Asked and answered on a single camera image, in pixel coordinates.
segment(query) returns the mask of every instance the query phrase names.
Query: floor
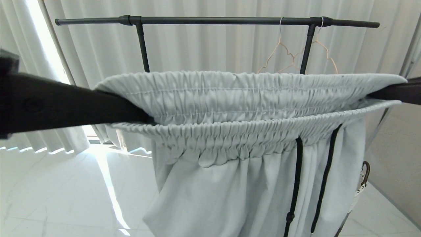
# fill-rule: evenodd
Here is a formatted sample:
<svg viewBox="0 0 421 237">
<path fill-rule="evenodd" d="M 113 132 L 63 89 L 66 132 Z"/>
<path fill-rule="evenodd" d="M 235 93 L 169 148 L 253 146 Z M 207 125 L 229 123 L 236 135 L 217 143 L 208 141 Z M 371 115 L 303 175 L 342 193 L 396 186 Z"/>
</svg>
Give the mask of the floor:
<svg viewBox="0 0 421 237">
<path fill-rule="evenodd" d="M 152 160 L 93 145 L 74 155 L 0 150 L 2 237 L 153 237 L 143 214 L 157 197 Z M 341 236 L 421 237 L 368 186 Z"/>
</svg>

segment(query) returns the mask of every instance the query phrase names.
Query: wire hanger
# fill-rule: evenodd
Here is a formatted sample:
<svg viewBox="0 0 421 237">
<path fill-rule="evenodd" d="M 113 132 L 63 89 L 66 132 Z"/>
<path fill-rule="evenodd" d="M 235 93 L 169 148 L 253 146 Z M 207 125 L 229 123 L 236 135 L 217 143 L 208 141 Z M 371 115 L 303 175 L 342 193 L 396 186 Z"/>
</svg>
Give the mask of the wire hanger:
<svg viewBox="0 0 421 237">
<path fill-rule="evenodd" d="M 335 68 L 335 72 L 336 72 L 336 74 L 338 74 L 338 68 L 336 67 L 336 63 L 335 63 L 335 61 L 333 60 L 333 58 L 329 57 L 329 49 L 328 49 L 328 48 L 327 48 L 324 44 L 322 44 L 322 43 L 319 41 L 319 34 L 320 34 L 320 30 L 322 29 L 322 27 L 323 27 L 323 23 L 324 23 L 323 16 L 322 16 L 321 18 L 322 18 L 322 25 L 320 26 L 319 31 L 317 32 L 317 35 L 316 35 L 316 40 L 315 40 L 315 41 L 313 41 L 313 42 L 312 42 L 312 44 L 313 44 L 313 43 L 318 43 L 318 44 L 320 44 L 320 45 L 321 45 L 321 46 L 322 46 L 322 47 L 326 50 L 326 59 L 327 59 L 327 60 L 332 61 L 332 64 L 333 64 L 333 66 L 334 66 L 334 68 Z M 305 49 L 305 47 L 303 47 L 303 49 L 301 50 L 301 52 L 297 53 L 294 57 L 297 57 L 299 54 L 304 53 L 304 49 Z"/>
<path fill-rule="evenodd" d="M 285 49 L 286 49 L 286 51 L 287 51 L 287 55 L 290 55 L 291 57 L 292 57 L 292 64 L 291 65 L 289 65 L 288 67 L 286 67 L 286 68 L 284 68 L 284 69 L 282 69 L 282 70 L 285 70 L 285 69 L 287 69 L 287 68 L 289 68 L 289 67 L 292 67 L 292 66 L 294 66 L 295 68 L 297 68 L 296 66 L 295 66 L 295 56 L 293 56 L 290 52 L 289 52 L 289 50 L 288 50 L 288 48 L 281 42 L 281 35 L 282 35 L 282 30 L 281 30 L 281 22 L 282 22 L 282 18 L 283 17 L 281 17 L 281 20 L 279 21 L 279 40 L 278 40 L 278 44 L 276 45 L 276 47 L 273 49 L 273 51 L 272 51 L 272 53 L 270 54 L 270 56 L 267 58 L 267 60 L 266 60 L 266 64 L 263 66 L 263 67 L 261 67 L 260 69 L 259 69 L 259 71 L 257 71 L 257 73 L 259 73 L 263 68 L 266 68 L 267 67 L 267 64 L 269 63 L 269 60 L 270 60 L 270 58 L 272 58 L 272 56 L 273 56 L 273 54 L 275 53 L 275 51 L 276 51 L 276 49 L 278 48 L 278 46 L 279 45 L 282 45 L 282 47 L 284 47 Z"/>
</svg>

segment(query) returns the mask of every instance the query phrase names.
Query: vertical pole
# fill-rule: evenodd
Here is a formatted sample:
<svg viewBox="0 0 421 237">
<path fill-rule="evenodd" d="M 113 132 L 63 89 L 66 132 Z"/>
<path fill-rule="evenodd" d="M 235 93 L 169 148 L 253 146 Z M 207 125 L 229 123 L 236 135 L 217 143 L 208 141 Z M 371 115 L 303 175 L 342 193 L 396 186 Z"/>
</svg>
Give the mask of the vertical pole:
<svg viewBox="0 0 421 237">
<path fill-rule="evenodd" d="M 137 36 L 139 37 L 140 52 L 142 53 L 143 68 L 145 69 L 145 72 L 149 73 L 150 72 L 149 62 L 148 62 L 148 55 L 146 53 L 146 43 L 145 43 L 142 22 L 139 21 L 136 24 L 136 30 L 137 30 Z"/>
<path fill-rule="evenodd" d="M 309 30 L 307 32 L 306 47 L 304 48 L 303 61 L 301 62 L 300 74 L 304 74 L 306 72 L 307 62 L 309 60 L 310 48 L 312 46 L 315 30 L 316 24 L 309 25 Z"/>
</svg>

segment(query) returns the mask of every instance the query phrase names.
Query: clothes rack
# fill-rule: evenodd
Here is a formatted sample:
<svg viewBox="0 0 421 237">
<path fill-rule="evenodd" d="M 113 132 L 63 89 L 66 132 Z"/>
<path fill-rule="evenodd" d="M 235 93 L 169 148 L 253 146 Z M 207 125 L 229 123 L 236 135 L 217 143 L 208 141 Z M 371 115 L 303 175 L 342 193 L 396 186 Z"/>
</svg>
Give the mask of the clothes rack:
<svg viewBox="0 0 421 237">
<path fill-rule="evenodd" d="M 304 47 L 303 60 L 301 62 L 300 74 L 306 72 L 307 62 L 309 60 L 310 49 L 313 41 L 316 27 L 328 26 L 349 26 L 378 28 L 378 22 L 363 22 L 351 20 L 337 20 L 330 17 L 161 17 L 161 16 L 130 16 L 124 15 L 111 18 L 82 18 L 82 19 L 56 19 L 57 25 L 72 24 L 123 24 L 136 26 L 139 37 L 140 50 L 142 54 L 143 67 L 145 72 L 150 72 L 146 43 L 144 37 L 144 24 L 251 24 L 251 25 L 308 25 L 306 45 Z"/>
<path fill-rule="evenodd" d="M 123 24 L 136 26 L 145 72 L 150 72 L 144 24 L 272 24 L 281 18 L 270 17 L 144 17 L 120 16 L 114 18 L 56 19 L 57 25 Z M 289 18 L 282 25 L 308 25 L 306 46 L 300 73 L 304 74 L 316 27 L 349 26 L 379 27 L 378 22 L 337 20 L 329 17 Z M 144 110 L 120 96 L 92 91 L 38 76 L 19 73 L 17 55 L 0 55 L 0 138 L 8 134 L 44 129 L 73 127 L 87 124 L 134 122 L 154 124 Z M 401 100 L 421 105 L 421 81 L 386 87 L 369 96 L 384 100 Z"/>
</svg>

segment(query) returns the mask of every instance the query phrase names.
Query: black drawstring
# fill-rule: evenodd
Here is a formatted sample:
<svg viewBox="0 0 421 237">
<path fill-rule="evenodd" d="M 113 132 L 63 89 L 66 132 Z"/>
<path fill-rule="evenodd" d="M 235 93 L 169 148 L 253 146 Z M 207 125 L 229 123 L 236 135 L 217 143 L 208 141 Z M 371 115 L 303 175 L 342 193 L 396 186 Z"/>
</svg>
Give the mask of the black drawstring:
<svg viewBox="0 0 421 237">
<path fill-rule="evenodd" d="M 339 127 L 333 131 L 332 136 L 330 137 L 328 162 L 326 163 L 325 172 L 323 173 L 322 187 L 320 188 L 319 201 L 317 202 L 316 214 L 314 215 L 313 224 L 311 228 L 311 234 L 314 233 L 314 230 L 316 229 L 317 220 L 319 219 L 320 209 L 322 207 L 322 199 L 323 199 L 323 195 L 325 194 L 326 183 L 328 181 L 330 167 L 332 166 L 333 150 L 335 149 L 336 136 L 338 135 L 338 131 L 341 128 L 341 126 L 342 124 L 339 125 Z"/>
<path fill-rule="evenodd" d="M 289 226 L 294 219 L 295 206 L 297 205 L 298 189 L 300 188 L 301 166 L 303 164 L 303 141 L 301 137 L 295 139 L 297 142 L 297 162 L 295 164 L 294 191 L 292 193 L 291 209 L 287 214 L 284 237 L 288 237 Z"/>
</svg>

